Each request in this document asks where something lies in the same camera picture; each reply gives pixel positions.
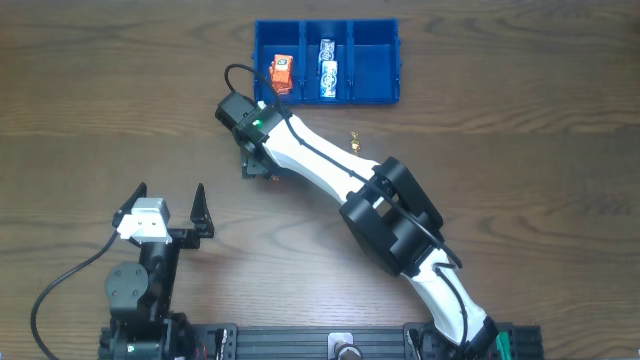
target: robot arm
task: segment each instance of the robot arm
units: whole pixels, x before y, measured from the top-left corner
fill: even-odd
[[[433,314],[436,328],[458,346],[464,358],[473,359],[487,350],[498,334],[495,324],[471,300],[453,270],[446,267],[446,253],[437,249],[418,227],[393,208],[381,216],[376,210],[381,197],[301,144],[273,106],[254,106],[232,92],[218,105],[216,118],[231,130],[242,153],[259,162],[268,174],[289,169],[334,197],[364,252],[386,272],[409,279]],[[380,165],[353,156],[313,133],[299,117],[291,115],[289,122],[299,138],[369,179],[389,197],[397,196],[397,203],[407,213],[434,237],[444,240],[439,231],[441,215],[402,163],[389,158]]]

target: wooden tabletop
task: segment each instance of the wooden tabletop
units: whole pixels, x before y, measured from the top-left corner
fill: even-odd
[[[214,118],[256,18],[397,17],[389,107],[299,107],[361,156],[408,165],[445,216],[459,277],[499,322],[542,326],[549,359],[640,348],[640,6],[620,1],[0,3],[0,353],[42,359],[37,295],[95,253],[145,181],[187,226],[199,182],[216,237],[184,251],[172,308],[193,322],[401,325],[431,315],[374,266],[300,177],[243,180]],[[247,74],[233,74],[251,94]],[[38,327],[96,357],[104,280],[126,242],[56,288]]]

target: cable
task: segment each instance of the cable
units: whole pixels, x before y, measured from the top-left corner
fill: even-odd
[[[95,255],[93,255],[92,257],[88,258],[84,262],[80,263],[79,265],[77,265],[73,269],[67,271],[66,273],[64,273],[63,275],[58,277],[57,279],[55,279],[51,284],[49,284],[49,286],[47,286],[42,291],[40,296],[38,296],[38,299],[36,299],[36,302],[33,304],[33,308],[31,309],[31,334],[33,334],[33,339],[36,341],[36,343],[38,344],[38,346],[40,347],[42,352],[45,355],[47,355],[47,357],[49,359],[58,360],[58,358],[55,355],[53,355],[53,353],[49,350],[47,345],[44,344],[44,342],[42,341],[42,338],[40,337],[40,334],[38,333],[38,326],[36,325],[36,316],[38,315],[38,308],[40,307],[40,304],[42,304],[42,301],[44,300],[44,298],[47,295],[49,295],[51,290],[53,290],[56,286],[60,285],[61,282],[63,282],[64,280],[68,279],[71,275],[73,275],[73,274],[77,273],[78,271],[82,270],[87,265],[89,265],[92,262],[96,261],[100,256],[102,256],[102,254],[107,252],[107,250],[109,250],[111,245],[113,245],[113,242],[116,240],[117,236],[118,236],[118,232],[114,231],[113,234],[111,235],[111,237],[109,238],[109,241],[107,241],[107,243],[104,245],[104,247],[102,249],[100,249],[100,251],[98,251]]]
[[[462,268],[462,261],[460,261],[460,258],[458,258],[458,256],[456,256],[456,254],[447,245],[443,244],[442,241],[440,241],[429,230],[427,230],[424,226],[422,226],[422,224],[420,224],[418,219],[416,219],[416,217],[413,214],[408,213],[400,205],[398,205],[395,201],[393,201],[393,199],[386,192],[384,192],[382,189],[380,189],[378,186],[376,186],[373,182],[371,182],[368,179],[365,179],[364,177],[362,177],[360,174],[358,174],[355,171],[347,168],[346,166],[340,164],[338,161],[334,160],[333,158],[331,158],[330,156],[326,155],[322,151],[320,151],[320,150],[314,148],[313,146],[309,145],[303,138],[301,138],[295,132],[295,130],[293,130],[293,126],[291,126],[291,122],[289,121],[289,118],[291,117],[291,114],[288,111],[286,111],[286,109],[282,105],[282,100],[280,99],[280,95],[278,94],[278,92],[276,92],[276,90],[273,88],[273,86],[267,80],[267,78],[264,77],[264,75],[262,75],[260,72],[258,72],[254,68],[249,67],[247,65],[231,64],[231,65],[227,66],[227,68],[224,70],[224,80],[227,83],[227,86],[229,87],[229,90],[231,90],[232,92],[236,92],[236,90],[231,85],[231,82],[229,81],[229,70],[231,70],[233,68],[241,68],[241,69],[247,70],[247,71],[253,73],[258,78],[258,80],[262,81],[265,85],[267,85],[267,87],[271,90],[271,92],[273,93],[273,96],[275,98],[276,110],[278,110],[280,115],[282,115],[282,117],[284,118],[285,123],[287,124],[287,128],[289,128],[289,132],[291,132],[291,135],[293,135],[293,137],[298,141],[298,143],[300,143],[300,145],[306,147],[307,149],[311,150],[316,155],[318,155],[321,158],[327,160],[328,162],[330,162],[331,164],[333,164],[334,166],[336,166],[340,170],[346,172],[347,174],[349,174],[350,177],[354,177],[354,178],[360,180],[363,184],[365,184],[365,186],[367,186],[374,193],[376,193],[376,195],[380,196],[382,199],[384,199],[384,201],[386,201],[389,205],[391,205],[391,207],[395,211],[397,211],[400,215],[402,215],[404,218],[406,218],[411,224],[413,224],[415,227],[417,227],[422,233],[424,233],[427,236],[427,238],[435,245],[436,248],[442,249],[447,254],[447,256],[449,256],[451,258],[451,260],[458,266],[458,268]]]
[[[440,270],[441,267],[452,269],[452,266],[453,265],[447,264],[447,263],[435,263],[433,264],[433,271],[436,273],[436,275],[442,278],[442,280],[447,284],[447,286],[449,286],[449,288],[451,289],[451,292],[453,292],[453,295],[455,295],[456,299],[458,299],[458,304],[460,304],[460,313],[462,314],[463,330],[462,330],[462,339],[460,340],[460,345],[458,346],[457,354],[455,355],[455,358],[458,358],[463,355],[462,352],[464,351],[464,344],[467,342],[467,331],[469,330],[469,323],[467,321],[467,310],[465,309],[464,302],[462,301],[462,296],[460,296],[460,293],[458,292],[458,290],[455,288],[455,286],[453,286],[453,283],[451,283],[451,280],[449,280],[449,278],[447,278],[444,275],[442,270]]]

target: blue bin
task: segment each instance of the blue bin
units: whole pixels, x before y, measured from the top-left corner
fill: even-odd
[[[335,41],[335,98],[320,97],[320,39]],[[293,90],[286,104],[392,104],[400,97],[400,39],[397,19],[257,20],[254,67],[269,77],[275,54],[293,56]],[[273,101],[254,79],[256,100]]]

